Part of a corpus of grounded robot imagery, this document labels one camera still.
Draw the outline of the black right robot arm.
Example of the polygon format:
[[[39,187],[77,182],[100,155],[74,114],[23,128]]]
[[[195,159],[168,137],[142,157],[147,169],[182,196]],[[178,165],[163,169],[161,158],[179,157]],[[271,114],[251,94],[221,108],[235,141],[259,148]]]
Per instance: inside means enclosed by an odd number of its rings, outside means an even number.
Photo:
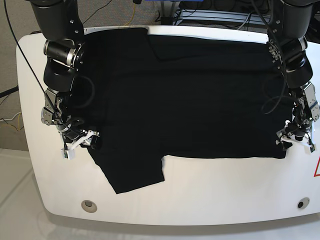
[[[94,99],[93,81],[79,74],[86,50],[83,24],[76,0],[32,0],[33,13],[46,41],[43,53],[47,57],[43,81],[45,105],[41,113],[43,124],[56,126],[63,148],[68,144],[96,149],[99,132],[88,129],[82,117],[73,111],[87,107]]]

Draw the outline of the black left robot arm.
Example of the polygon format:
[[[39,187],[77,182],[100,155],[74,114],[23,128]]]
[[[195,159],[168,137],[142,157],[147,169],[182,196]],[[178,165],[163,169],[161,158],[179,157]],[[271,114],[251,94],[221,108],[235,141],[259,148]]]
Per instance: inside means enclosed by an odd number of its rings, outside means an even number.
[[[283,150],[294,143],[303,144],[313,153],[313,125],[320,118],[316,89],[311,82],[313,70],[307,57],[305,37],[313,16],[315,0],[272,0],[267,24],[268,45],[274,62],[284,77],[288,98],[293,101],[292,121],[277,132],[276,144]]]

